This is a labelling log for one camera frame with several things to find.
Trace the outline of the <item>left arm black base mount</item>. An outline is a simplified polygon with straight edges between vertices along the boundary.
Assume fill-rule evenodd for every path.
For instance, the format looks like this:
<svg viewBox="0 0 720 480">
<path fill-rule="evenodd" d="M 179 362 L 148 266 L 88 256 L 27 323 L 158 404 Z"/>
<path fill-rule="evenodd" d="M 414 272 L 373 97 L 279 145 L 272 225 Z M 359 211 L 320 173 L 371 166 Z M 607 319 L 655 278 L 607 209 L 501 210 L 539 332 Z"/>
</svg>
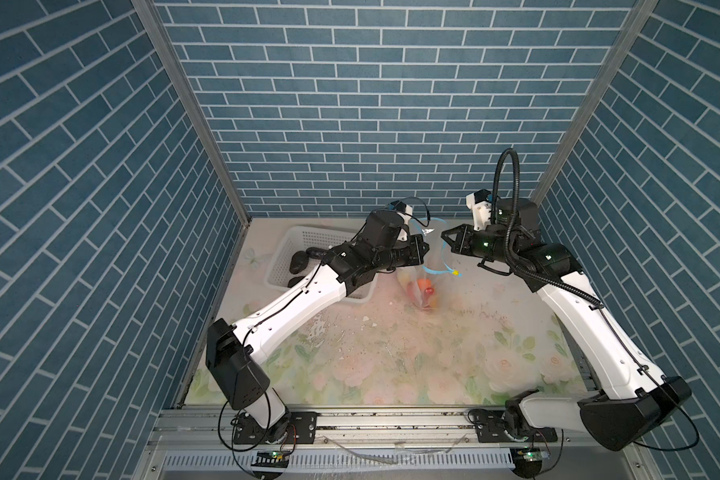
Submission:
<svg viewBox="0 0 720 480">
<path fill-rule="evenodd" d="M 289 411 L 267 430 L 247 412 L 237 418 L 233 441 L 236 445 L 253 444 L 313 444 L 318 414 L 315 411 Z"/>
</svg>

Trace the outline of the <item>clear zip bag blue zipper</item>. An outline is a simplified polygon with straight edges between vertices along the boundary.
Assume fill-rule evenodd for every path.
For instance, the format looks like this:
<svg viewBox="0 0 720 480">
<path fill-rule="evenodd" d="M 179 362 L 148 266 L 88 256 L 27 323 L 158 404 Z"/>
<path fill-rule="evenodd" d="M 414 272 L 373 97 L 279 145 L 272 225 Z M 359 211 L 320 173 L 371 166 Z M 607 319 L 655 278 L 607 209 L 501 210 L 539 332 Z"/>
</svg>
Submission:
<svg viewBox="0 0 720 480">
<path fill-rule="evenodd" d="M 422 265 L 398 269 L 396 279 L 413 306 L 424 311 L 435 310 L 445 296 L 447 282 L 461 276 L 451 247 L 441 238 L 448 229 L 448 223 L 438 217 L 432 218 L 428 227 L 415 221 L 409 226 L 411 234 L 423 235 L 429 251 Z"/>
</svg>

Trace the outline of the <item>aluminium front rail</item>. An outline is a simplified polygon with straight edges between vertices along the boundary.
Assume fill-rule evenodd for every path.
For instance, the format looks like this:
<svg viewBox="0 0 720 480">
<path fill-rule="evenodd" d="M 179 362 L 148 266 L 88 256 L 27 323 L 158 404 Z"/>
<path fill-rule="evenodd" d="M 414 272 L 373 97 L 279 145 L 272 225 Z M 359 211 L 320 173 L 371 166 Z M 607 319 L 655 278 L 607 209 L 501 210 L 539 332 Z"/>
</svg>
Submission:
<svg viewBox="0 0 720 480">
<path fill-rule="evenodd" d="M 404 450 L 507 447 L 518 448 L 522 443 L 479 443 L 474 427 L 465 415 L 473 408 L 503 409 L 498 406 L 414 406 L 414 407 L 335 407 L 292 406 L 290 411 L 315 411 L 318 414 L 313 444 L 264 443 L 236 445 L 234 430 L 239 417 L 234 411 L 220 406 L 188 407 L 164 410 L 150 433 L 146 450 L 230 451 L 256 448 L 268 449 L 293 446 L 333 448 L 343 445 L 350 449 L 391 448 Z M 584 431 L 568 428 L 554 429 L 559 440 L 551 445 L 527 443 L 539 448 L 602 446 Z"/>
</svg>

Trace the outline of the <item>black toy avocado lower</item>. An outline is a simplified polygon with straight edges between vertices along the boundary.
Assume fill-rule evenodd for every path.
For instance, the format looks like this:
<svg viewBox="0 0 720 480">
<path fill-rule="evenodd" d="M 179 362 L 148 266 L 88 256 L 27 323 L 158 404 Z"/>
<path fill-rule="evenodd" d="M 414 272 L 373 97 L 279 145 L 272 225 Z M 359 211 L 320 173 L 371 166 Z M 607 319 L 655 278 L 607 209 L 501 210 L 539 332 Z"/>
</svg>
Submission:
<svg viewBox="0 0 720 480">
<path fill-rule="evenodd" d="M 304 279 L 304 276 L 296 276 L 296 277 L 293 277 L 293 278 L 291 278 L 291 279 L 288 281 L 287 287 L 288 287 L 288 288 L 293 288 L 295 285 L 297 285 L 297 284 L 298 284 L 299 282 L 301 282 L 303 279 Z"/>
</svg>

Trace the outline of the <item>black toy avocado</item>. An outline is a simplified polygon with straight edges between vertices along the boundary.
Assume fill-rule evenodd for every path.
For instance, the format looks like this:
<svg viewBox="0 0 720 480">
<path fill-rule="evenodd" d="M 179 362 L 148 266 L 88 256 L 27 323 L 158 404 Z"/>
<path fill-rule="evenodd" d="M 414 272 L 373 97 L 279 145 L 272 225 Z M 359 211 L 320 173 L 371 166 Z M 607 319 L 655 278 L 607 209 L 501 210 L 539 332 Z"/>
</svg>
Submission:
<svg viewBox="0 0 720 480">
<path fill-rule="evenodd" d="M 309 266 L 309 262 L 310 257 L 306 251 L 296 251 L 291 257 L 288 270 L 292 275 L 299 274 Z"/>
<path fill-rule="evenodd" d="M 295 285 L 297 285 L 297 284 L 298 284 L 299 282 L 301 282 L 303 279 L 304 279 L 304 276 L 296 276 L 296 277 L 293 277 L 293 278 L 291 278 L 291 279 L 288 281 L 287 287 L 288 287 L 288 288 L 293 288 Z"/>
</svg>

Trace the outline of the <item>orange toy tangerine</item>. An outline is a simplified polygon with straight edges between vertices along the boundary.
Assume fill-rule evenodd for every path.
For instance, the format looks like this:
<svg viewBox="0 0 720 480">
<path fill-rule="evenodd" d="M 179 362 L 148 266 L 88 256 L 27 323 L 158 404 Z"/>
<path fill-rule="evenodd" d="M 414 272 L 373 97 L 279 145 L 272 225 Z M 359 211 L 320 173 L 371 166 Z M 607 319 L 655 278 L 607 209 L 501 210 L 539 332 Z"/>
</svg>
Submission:
<svg viewBox="0 0 720 480">
<path fill-rule="evenodd" d="M 429 278 L 419 278 L 416 281 L 418 289 L 423 294 L 431 295 L 434 293 L 432 281 Z"/>
</svg>

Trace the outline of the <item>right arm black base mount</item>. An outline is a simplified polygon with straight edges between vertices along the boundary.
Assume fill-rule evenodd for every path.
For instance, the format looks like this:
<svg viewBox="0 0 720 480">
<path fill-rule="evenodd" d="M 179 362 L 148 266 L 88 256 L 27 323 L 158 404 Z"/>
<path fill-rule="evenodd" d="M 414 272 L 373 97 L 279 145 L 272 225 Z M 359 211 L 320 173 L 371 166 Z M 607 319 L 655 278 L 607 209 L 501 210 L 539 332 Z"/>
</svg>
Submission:
<svg viewBox="0 0 720 480">
<path fill-rule="evenodd" d="M 553 428 L 531 427 L 519 413 L 503 409 L 473 408 L 467 411 L 465 417 L 474 427 L 479 443 L 540 442 L 551 445 L 559 440 Z"/>
</svg>

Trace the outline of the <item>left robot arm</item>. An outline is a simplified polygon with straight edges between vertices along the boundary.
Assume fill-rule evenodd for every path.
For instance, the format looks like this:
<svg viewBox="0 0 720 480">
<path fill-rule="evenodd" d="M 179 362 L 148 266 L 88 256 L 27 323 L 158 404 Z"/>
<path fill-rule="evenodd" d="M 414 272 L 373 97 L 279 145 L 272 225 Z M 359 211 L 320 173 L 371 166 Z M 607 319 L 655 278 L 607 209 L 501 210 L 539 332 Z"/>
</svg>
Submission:
<svg viewBox="0 0 720 480">
<path fill-rule="evenodd" d="M 414 218 L 405 200 L 372 211 L 350 240 L 329 248 L 305 278 L 273 302 L 232 324 L 218 319 L 210 325 L 205 365 L 233 410 L 247 413 L 266 435 L 281 435 L 290 412 L 264 363 L 306 321 L 377 274 L 423 264 L 429 245 L 410 232 Z"/>
</svg>

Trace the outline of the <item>black toy avocado upper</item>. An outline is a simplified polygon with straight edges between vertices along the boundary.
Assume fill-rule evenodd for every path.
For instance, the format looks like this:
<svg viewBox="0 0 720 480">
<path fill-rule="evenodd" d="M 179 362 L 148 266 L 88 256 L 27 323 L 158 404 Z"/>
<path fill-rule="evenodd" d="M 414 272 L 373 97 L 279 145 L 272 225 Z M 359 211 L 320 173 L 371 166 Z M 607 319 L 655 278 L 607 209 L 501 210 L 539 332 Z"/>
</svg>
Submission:
<svg viewBox="0 0 720 480">
<path fill-rule="evenodd" d="M 291 257 L 288 270 L 292 275 L 299 274 L 309 266 L 309 262 L 310 257 L 306 251 L 296 251 Z"/>
</svg>

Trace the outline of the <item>dark toy eggplant green stem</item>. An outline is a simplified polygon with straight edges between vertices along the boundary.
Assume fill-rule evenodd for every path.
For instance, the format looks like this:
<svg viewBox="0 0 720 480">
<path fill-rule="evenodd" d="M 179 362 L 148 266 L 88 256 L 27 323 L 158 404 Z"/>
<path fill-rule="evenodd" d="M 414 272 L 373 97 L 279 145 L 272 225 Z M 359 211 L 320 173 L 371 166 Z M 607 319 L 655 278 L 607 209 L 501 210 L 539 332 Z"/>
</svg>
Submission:
<svg viewBox="0 0 720 480">
<path fill-rule="evenodd" d="M 308 247 L 305 252 L 310 259 L 314 260 L 325 260 L 332 255 L 332 252 L 329 249 L 319 247 Z"/>
</svg>

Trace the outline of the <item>white plastic perforated basket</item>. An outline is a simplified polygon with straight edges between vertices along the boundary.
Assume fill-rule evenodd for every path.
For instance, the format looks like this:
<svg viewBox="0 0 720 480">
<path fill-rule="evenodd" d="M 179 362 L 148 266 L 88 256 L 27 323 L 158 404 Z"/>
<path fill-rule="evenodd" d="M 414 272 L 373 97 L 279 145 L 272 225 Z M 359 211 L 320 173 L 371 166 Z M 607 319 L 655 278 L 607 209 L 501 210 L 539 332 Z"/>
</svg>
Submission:
<svg viewBox="0 0 720 480">
<path fill-rule="evenodd" d="M 305 251 L 308 247 L 329 249 L 348 241 L 352 236 L 352 232 L 341 229 L 311 226 L 291 227 L 283 235 L 271 257 L 264 283 L 274 290 L 287 291 L 288 283 L 292 278 L 305 276 L 319 263 L 318 260 L 309 258 L 308 265 L 303 271 L 291 273 L 290 264 L 296 252 Z"/>
</svg>

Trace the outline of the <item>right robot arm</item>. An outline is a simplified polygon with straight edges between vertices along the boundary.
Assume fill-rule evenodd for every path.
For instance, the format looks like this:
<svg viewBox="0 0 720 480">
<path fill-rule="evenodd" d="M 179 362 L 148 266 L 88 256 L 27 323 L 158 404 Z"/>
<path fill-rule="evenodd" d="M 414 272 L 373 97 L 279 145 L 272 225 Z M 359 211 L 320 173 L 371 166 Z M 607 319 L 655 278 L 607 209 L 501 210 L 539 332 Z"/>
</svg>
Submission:
<svg viewBox="0 0 720 480">
<path fill-rule="evenodd" d="M 628 337 L 596 297 L 581 264 L 562 244 L 541 240 L 538 207 L 497 200 L 487 190 L 468 195 L 473 222 L 442 233 L 452 253 L 480 267 L 507 265 L 555 313 L 593 375 L 596 390 L 579 396 L 526 391 L 506 403 L 512 434 L 531 428 L 588 433 L 611 451 L 634 444 L 660 426 L 692 395 L 679 376 L 668 377 Z"/>
</svg>

